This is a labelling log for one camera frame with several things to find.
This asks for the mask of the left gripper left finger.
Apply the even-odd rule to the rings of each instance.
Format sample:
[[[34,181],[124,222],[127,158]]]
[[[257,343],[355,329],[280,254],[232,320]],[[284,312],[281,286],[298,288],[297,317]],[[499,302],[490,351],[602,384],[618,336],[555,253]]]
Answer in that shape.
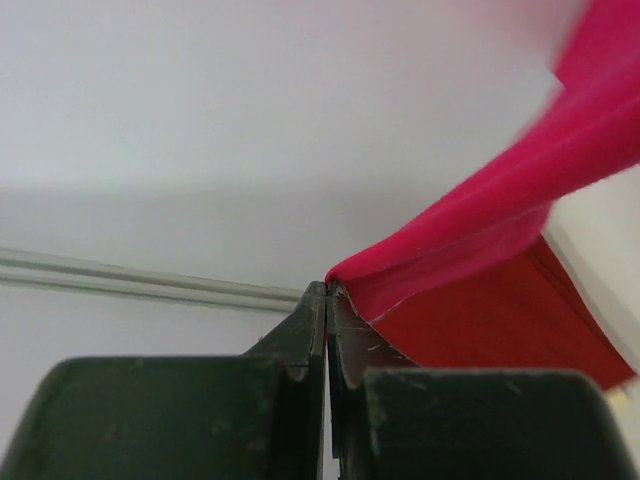
[[[40,383],[5,479],[318,479],[326,288],[237,356],[82,357]]]

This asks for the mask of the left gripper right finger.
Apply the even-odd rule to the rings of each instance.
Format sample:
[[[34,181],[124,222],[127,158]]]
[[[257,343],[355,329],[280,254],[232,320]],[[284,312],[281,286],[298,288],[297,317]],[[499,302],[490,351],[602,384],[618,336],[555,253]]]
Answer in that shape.
[[[344,479],[635,479],[597,386],[571,370],[421,368],[326,300],[332,449]]]

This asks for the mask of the bright pink-red t shirt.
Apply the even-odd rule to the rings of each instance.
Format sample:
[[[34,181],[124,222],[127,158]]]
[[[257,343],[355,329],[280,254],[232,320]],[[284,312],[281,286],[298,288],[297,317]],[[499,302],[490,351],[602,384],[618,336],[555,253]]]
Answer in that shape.
[[[638,3],[591,2],[555,73],[561,91],[517,142],[328,272],[362,317],[522,253],[557,199],[638,163]]]

